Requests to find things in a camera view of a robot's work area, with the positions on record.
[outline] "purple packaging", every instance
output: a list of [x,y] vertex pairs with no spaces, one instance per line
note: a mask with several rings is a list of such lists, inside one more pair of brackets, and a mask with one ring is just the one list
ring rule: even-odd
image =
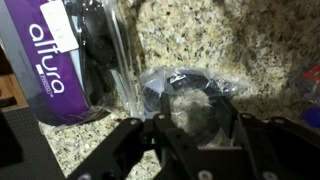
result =
[[[69,52],[60,53],[40,11],[46,0],[5,0],[7,9],[19,34],[37,82],[42,90],[37,96],[44,100],[51,121],[72,125],[84,121],[89,110]],[[39,121],[46,116],[35,113]]]

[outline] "wooden cabinet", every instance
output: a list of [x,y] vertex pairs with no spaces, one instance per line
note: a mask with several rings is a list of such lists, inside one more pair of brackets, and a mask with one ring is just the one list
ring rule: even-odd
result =
[[13,110],[27,106],[20,85],[0,48],[0,109]]

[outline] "white label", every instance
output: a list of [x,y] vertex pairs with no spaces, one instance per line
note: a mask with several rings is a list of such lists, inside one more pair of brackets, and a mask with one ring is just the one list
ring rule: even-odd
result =
[[59,51],[64,53],[79,48],[63,2],[61,0],[49,1],[41,5],[40,9]]

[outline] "granite countertop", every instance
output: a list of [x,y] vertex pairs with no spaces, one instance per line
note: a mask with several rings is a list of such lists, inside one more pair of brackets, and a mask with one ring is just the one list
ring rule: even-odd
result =
[[[239,111],[300,122],[309,104],[297,80],[320,57],[319,1],[119,0],[119,7],[130,27],[136,76],[155,66],[205,68],[249,85],[232,100]],[[100,121],[48,134],[64,174],[125,116],[119,109]],[[158,171],[148,152],[128,179],[151,179]]]

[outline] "speckled stone surface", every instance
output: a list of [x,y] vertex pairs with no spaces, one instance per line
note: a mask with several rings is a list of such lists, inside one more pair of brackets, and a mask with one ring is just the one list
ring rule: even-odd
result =
[[[233,104],[258,118],[299,120],[309,106],[297,80],[320,58],[319,1],[119,0],[119,7],[130,27],[136,76],[155,66],[208,69],[247,83]],[[66,176],[124,116],[115,112],[47,135]],[[158,171],[149,152],[128,179],[151,179]]]

